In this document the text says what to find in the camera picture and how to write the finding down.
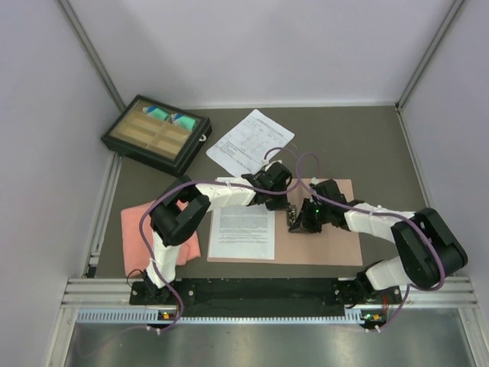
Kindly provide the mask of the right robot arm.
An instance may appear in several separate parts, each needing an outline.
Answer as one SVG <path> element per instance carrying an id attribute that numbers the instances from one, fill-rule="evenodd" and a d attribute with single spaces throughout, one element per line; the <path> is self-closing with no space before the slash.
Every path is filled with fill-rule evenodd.
<path id="1" fill-rule="evenodd" d="M 290 232 L 320 233 L 323 226 L 331 225 L 383 239 L 397 249 L 395 258 L 367 266 L 354 280 L 336 289 L 338 301 L 347 307 L 360 300 L 375 302 L 392 287 L 438 290 L 447 276 L 468 263 L 463 246 L 433 208 L 394 211 L 361 200 L 347 200 L 334 180 L 295 180 L 293 186 L 304 189 L 309 197 L 290 224 Z"/>

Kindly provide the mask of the white text document sheet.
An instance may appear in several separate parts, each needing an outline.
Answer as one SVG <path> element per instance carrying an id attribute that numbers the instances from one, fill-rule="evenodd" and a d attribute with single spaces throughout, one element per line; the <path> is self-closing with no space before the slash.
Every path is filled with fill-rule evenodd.
<path id="1" fill-rule="evenodd" d="M 212 212 L 209 260 L 272 261 L 275 213 L 262 206 L 230 206 Z"/>

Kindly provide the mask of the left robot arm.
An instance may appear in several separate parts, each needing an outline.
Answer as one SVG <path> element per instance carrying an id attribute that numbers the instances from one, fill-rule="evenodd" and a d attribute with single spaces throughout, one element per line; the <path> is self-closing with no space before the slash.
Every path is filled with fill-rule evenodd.
<path id="1" fill-rule="evenodd" d="M 280 161 L 273 161 L 256 174 L 225 177 L 215 181 L 191 180 L 183 176 L 165 191 L 143 214 L 144 232 L 150 219 L 153 242 L 143 238 L 150 261 L 142 280 L 131 286 L 131 305 L 159 305 L 172 296 L 181 297 L 172 282 L 184 242 L 190 239 L 208 212 L 228 206 L 264 205 L 269 211 L 286 209 L 292 174 Z"/>

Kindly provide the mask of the beige paper folder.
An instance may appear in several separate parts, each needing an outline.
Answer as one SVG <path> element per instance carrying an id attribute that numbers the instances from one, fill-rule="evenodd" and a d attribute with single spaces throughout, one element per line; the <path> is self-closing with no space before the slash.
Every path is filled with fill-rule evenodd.
<path id="1" fill-rule="evenodd" d="M 207 260 L 209 262 L 261 263 L 278 265 L 337 265 L 363 264 L 359 234 L 346 232 L 331 225 L 320 233 L 289 233 L 287 213 L 275 213 L 275 258 L 272 261 Z"/>

